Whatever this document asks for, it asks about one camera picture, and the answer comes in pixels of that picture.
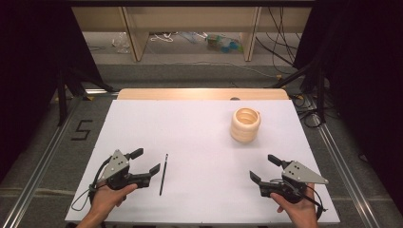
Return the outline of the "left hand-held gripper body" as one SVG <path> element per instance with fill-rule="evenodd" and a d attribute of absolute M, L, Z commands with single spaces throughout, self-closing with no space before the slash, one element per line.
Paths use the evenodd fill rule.
<path fill-rule="evenodd" d="M 112 190 L 120 190 L 130 184 L 136 184 L 138 188 L 148 187 L 152 176 L 149 172 L 130 174 L 130 161 L 119 149 L 116 149 L 101 166 L 103 174 L 96 176 L 96 184 L 103 183 Z"/>

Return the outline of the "person's left hand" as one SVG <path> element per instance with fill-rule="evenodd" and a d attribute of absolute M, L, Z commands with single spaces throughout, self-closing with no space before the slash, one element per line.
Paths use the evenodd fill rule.
<path fill-rule="evenodd" d="M 109 213 L 115 207 L 119 207 L 125 197 L 137 188 L 136 184 L 130 184 L 120 190 L 112 190 L 108 186 L 100 187 L 94 196 L 88 213 L 97 219 L 106 219 Z"/>

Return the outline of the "white board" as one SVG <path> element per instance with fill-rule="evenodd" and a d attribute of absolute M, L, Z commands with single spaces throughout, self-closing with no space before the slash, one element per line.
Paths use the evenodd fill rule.
<path fill-rule="evenodd" d="M 257 110 L 261 122 L 250 143 L 230 134 L 233 113 Z M 79 221 L 89 209 L 84 192 L 102 164 L 116 149 L 129 153 L 143 148 L 132 161 L 133 174 L 160 164 L 149 187 L 130 194 L 108 216 L 112 223 L 162 225 L 258 225 L 288 222 L 277 204 L 260 195 L 249 172 L 263 181 L 277 179 L 279 167 L 267 159 L 298 161 L 312 170 L 317 162 L 294 105 L 272 101 L 115 101 L 77 188 L 68 221 Z M 163 162 L 169 154 L 163 194 L 159 196 Z"/>

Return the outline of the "black pencil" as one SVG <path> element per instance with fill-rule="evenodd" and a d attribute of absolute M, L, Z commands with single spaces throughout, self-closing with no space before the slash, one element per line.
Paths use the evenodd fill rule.
<path fill-rule="evenodd" d="M 167 167 L 168 158 L 169 158 L 169 154 L 165 154 L 164 162 L 163 162 L 163 173 L 162 173 L 161 185 L 160 185 L 160 190 L 159 190 L 159 196 L 161 196 L 163 194 L 163 185 L 164 185 L 164 180 L 165 180 L 165 174 L 166 174 L 166 167 Z"/>

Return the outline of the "black tripod stand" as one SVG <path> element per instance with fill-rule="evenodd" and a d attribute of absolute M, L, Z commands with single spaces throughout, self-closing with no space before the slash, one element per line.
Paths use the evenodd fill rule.
<path fill-rule="evenodd" d="M 322 70 L 321 63 L 319 61 L 312 61 L 307 66 L 302 67 L 297 70 L 295 73 L 292 73 L 290 76 L 286 77 L 283 80 L 278 81 L 274 85 L 271 85 L 271 88 L 281 88 L 283 86 L 288 85 L 293 82 L 295 79 L 300 76 L 305 76 L 300 89 L 303 91 L 307 90 L 307 86 L 309 83 L 313 84 L 317 89 L 317 103 L 316 108 L 313 113 L 317 115 L 318 124 L 317 126 L 322 126 L 326 123 L 324 117 L 324 78 L 325 72 Z"/>
<path fill-rule="evenodd" d="M 83 82 L 89 82 L 105 92 L 118 92 L 118 89 L 105 84 L 101 79 L 90 77 L 76 67 L 68 67 L 66 70 L 61 70 L 57 75 L 57 94 L 59 104 L 58 125 L 62 125 L 67 119 L 66 89 L 68 89 L 74 97 L 84 98 L 88 96 L 88 92 L 85 90 Z"/>

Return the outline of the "metal floor rail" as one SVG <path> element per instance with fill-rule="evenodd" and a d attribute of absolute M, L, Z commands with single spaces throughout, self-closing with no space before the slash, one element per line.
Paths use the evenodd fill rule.
<path fill-rule="evenodd" d="M 2 228 L 18 228 L 22 218 L 29 208 L 29 204 L 35 195 L 37 187 L 42 181 L 57 149 L 59 148 L 59 145 L 66 133 L 69 122 L 74 115 L 78 104 L 78 102 L 70 103 L 69 107 L 67 108 L 66 118 L 57 126 L 46 150 L 42 153 L 42 156 L 35 166 L 35 169 L 29 176 L 28 182 L 20 191 L 16 202 L 13 204 L 8 215 L 6 216 L 5 222 L 1 225 Z"/>
<path fill-rule="evenodd" d="M 364 223 L 364 226 L 366 228 L 380 228 L 379 222 L 374 215 L 374 210 L 365 198 L 363 191 L 358 186 L 353 173 L 345 162 L 328 126 L 322 119 L 318 117 L 317 114 L 313 115 L 313 121 L 317 125 L 319 134 L 330 153 L 336 169 L 343 180 L 343 183 L 350 195 L 356 211 Z"/>

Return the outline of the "clear plastic bag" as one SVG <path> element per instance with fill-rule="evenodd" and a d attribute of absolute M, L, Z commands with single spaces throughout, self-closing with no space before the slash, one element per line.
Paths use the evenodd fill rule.
<path fill-rule="evenodd" d="M 112 39 L 112 46 L 116 48 L 118 53 L 127 54 L 130 52 L 130 44 L 127 39 L 127 35 L 125 32 L 119 32 Z"/>

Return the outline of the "black curtain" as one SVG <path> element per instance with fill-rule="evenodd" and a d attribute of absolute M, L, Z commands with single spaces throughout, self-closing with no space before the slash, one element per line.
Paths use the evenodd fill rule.
<path fill-rule="evenodd" d="M 403 215 L 403 0 L 315 0 L 294 67 L 338 21 L 327 79 L 336 107 Z"/>
<path fill-rule="evenodd" d="M 0 0 L 0 181 L 26 149 L 60 81 L 102 80 L 70 6 Z"/>

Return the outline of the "colourful plastic bag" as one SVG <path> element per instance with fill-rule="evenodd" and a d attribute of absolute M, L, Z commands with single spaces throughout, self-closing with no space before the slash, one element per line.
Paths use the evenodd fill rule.
<path fill-rule="evenodd" d="M 231 51 L 243 52 L 243 48 L 237 39 L 217 34 L 208 34 L 206 41 L 209 48 L 222 53 L 229 53 Z"/>

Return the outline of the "beige ribbed cup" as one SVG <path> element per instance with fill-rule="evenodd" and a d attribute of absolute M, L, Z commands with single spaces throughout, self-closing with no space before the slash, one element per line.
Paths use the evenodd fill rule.
<path fill-rule="evenodd" d="M 257 110 L 249 107 L 239 108 L 233 113 L 230 134 L 240 143 L 250 143 L 258 135 L 260 122 Z"/>

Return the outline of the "wooden shelf unit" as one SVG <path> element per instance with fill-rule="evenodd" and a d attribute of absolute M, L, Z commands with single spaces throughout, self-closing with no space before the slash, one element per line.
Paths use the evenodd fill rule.
<path fill-rule="evenodd" d="M 244 60 L 252 60 L 256 34 L 302 33 L 309 7 L 74 7 L 83 31 L 125 32 L 133 60 L 142 59 L 148 35 L 162 31 L 237 32 Z"/>

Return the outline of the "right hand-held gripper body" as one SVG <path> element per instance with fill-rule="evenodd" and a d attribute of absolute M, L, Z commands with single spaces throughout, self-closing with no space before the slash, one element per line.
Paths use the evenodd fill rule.
<path fill-rule="evenodd" d="M 286 161 L 280 180 L 261 181 L 260 195 L 269 198 L 272 193 L 283 196 L 288 202 L 298 203 L 303 197 L 307 183 L 327 184 L 329 181 L 299 161 Z"/>

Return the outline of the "wooden table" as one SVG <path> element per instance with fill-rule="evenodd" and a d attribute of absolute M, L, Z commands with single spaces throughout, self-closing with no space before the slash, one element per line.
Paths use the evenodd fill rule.
<path fill-rule="evenodd" d="M 118 100 L 288 100 L 281 88 L 125 88 Z"/>

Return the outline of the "person's right hand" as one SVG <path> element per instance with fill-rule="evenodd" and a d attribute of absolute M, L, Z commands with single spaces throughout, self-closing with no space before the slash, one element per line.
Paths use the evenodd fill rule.
<path fill-rule="evenodd" d="M 283 196 L 272 193 L 270 195 L 271 199 L 278 205 L 277 212 L 286 212 L 290 220 L 293 222 L 295 219 L 316 219 L 316 207 L 315 205 L 303 199 L 299 203 L 293 204 L 288 202 Z"/>

